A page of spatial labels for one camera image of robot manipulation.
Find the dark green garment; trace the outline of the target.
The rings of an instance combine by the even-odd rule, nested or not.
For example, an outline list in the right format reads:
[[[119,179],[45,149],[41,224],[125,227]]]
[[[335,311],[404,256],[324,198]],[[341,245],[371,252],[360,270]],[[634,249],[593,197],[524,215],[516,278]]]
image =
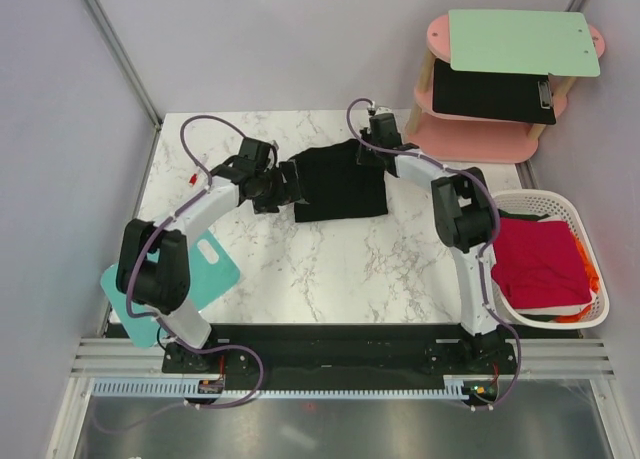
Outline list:
[[[513,219],[529,222],[541,222],[551,218],[549,214],[511,213],[502,209],[498,210],[501,219]]]

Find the teal cutting mat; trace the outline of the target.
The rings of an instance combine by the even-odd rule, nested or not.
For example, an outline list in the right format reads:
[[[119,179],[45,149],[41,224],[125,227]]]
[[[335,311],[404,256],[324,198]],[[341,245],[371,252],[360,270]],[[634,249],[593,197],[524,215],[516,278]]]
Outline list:
[[[126,311],[126,296],[116,288],[118,264],[110,266],[101,276],[100,285],[108,298],[113,314],[120,320],[136,347],[148,348],[157,342],[159,325],[150,318],[131,318]],[[217,300],[241,277],[241,272],[215,236],[205,231],[189,249],[190,289],[188,297],[199,311]]]

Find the magenta t shirt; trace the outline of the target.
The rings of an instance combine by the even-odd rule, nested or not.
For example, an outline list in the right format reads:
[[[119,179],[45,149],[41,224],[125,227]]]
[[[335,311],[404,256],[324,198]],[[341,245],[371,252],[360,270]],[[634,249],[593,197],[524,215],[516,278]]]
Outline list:
[[[565,222],[502,219],[500,224],[491,277],[513,309],[582,309],[591,303],[585,269]]]

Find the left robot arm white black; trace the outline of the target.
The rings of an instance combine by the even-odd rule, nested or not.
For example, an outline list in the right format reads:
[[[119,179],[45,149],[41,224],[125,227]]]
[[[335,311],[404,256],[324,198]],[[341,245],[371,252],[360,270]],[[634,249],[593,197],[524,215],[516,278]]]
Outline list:
[[[221,164],[186,203],[156,221],[131,220],[124,230],[115,285],[131,318],[152,317],[185,348],[185,361],[208,372],[219,361],[212,328],[188,298],[189,249],[209,227],[246,201],[256,214],[304,200],[293,160],[265,170]]]

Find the black t shirt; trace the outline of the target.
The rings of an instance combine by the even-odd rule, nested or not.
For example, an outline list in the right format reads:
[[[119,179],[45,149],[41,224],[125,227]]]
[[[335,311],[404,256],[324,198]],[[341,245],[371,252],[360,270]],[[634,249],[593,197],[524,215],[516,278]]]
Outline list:
[[[360,143],[349,139],[309,148],[295,162],[303,203],[294,205],[297,223],[383,216],[388,213],[385,173],[357,163]]]

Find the green clipboard board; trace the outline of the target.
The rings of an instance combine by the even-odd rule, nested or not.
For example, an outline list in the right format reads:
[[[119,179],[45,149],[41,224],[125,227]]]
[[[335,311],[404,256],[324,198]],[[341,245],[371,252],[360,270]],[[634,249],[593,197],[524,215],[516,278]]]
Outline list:
[[[580,12],[452,9],[448,20],[456,71],[600,75],[592,35]]]

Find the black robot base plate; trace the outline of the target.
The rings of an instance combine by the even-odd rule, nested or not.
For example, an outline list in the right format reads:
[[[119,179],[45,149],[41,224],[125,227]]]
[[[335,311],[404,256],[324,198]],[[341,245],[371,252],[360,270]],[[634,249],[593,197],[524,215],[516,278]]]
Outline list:
[[[223,375],[254,386],[436,386],[447,375],[506,376],[517,360],[500,328],[472,337],[453,325],[217,325],[209,347],[231,351],[198,355],[172,343],[165,374]]]

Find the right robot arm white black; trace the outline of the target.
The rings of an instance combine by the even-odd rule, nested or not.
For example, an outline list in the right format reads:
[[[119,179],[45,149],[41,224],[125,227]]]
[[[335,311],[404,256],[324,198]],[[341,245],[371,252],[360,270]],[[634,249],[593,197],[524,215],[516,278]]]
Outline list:
[[[431,191],[436,232],[450,249],[456,268],[460,325],[472,337],[493,333],[499,317],[489,295],[487,269],[500,233],[500,216],[481,171],[446,166],[412,144],[385,149],[361,141],[358,162],[382,167]]]

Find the black clipboard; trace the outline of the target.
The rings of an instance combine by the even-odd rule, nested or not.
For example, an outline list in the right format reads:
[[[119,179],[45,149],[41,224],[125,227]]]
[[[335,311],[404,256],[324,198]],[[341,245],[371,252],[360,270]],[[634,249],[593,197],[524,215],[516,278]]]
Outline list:
[[[542,75],[456,71],[438,59],[432,107],[437,113],[553,125],[549,78]]]

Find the orange garment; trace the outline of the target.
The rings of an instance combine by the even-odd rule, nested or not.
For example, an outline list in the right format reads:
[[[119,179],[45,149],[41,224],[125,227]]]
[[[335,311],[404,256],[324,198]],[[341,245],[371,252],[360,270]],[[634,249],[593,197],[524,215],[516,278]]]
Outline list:
[[[601,284],[600,284],[600,276],[598,274],[598,272],[596,271],[596,268],[593,264],[593,262],[591,261],[590,255],[587,253],[585,247],[583,246],[582,242],[580,241],[580,239],[574,235],[574,241],[576,244],[576,248],[578,250],[578,253],[581,257],[584,269],[585,269],[585,274],[586,277],[588,279],[588,283],[589,283],[589,289],[590,289],[590,294],[592,297],[592,301],[589,305],[585,306],[579,313],[573,314],[573,315],[563,315],[563,316],[557,316],[554,319],[555,323],[576,323],[579,322],[580,320],[582,320],[584,317],[586,317],[593,309],[595,306],[595,302],[596,302],[596,297],[598,295],[598,293],[600,292],[601,289]]]

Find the white plastic laundry basket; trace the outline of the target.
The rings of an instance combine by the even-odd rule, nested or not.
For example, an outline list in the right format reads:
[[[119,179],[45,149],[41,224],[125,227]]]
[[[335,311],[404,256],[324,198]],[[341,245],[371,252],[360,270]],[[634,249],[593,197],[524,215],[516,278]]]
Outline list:
[[[610,301],[576,208],[550,191],[494,196],[501,232],[490,266],[496,304],[515,321],[549,330],[594,328]]]

